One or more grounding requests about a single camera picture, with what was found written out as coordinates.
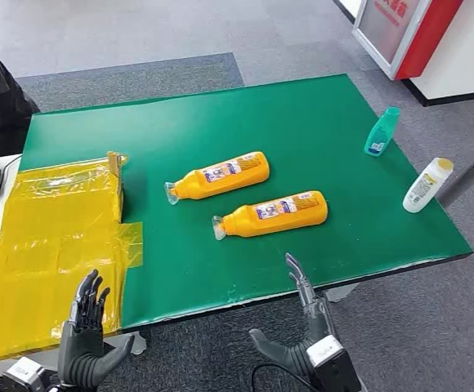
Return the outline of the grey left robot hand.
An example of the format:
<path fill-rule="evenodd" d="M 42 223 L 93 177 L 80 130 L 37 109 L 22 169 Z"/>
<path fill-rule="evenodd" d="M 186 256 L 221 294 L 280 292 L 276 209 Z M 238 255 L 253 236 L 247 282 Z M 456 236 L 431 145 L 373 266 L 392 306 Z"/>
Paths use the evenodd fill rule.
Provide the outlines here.
<path fill-rule="evenodd" d="M 128 358 L 135 340 L 129 334 L 120 346 L 104 351 L 103 315 L 108 287 L 97 269 L 76 289 L 70 316 L 63 324 L 58 362 L 58 384 L 53 391 L 97 391 L 110 372 Z"/>

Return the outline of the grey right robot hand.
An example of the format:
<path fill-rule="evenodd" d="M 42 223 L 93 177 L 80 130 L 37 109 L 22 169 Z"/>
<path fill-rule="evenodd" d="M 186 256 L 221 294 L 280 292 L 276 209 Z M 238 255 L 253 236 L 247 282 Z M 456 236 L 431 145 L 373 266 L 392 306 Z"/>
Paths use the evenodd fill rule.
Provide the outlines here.
<path fill-rule="evenodd" d="M 328 306 L 323 298 L 315 294 L 301 264 L 290 252 L 285 255 L 285 260 L 290 269 L 289 276 L 296 284 L 301 299 L 303 315 L 308 322 L 306 335 L 296 345 L 286 347 L 271 341 L 259 329 L 252 328 L 249 334 L 255 348 L 268 359 L 298 376 L 310 376 L 314 372 L 314 368 L 308 356 L 307 349 L 333 334 L 333 328 L 331 326 Z"/>

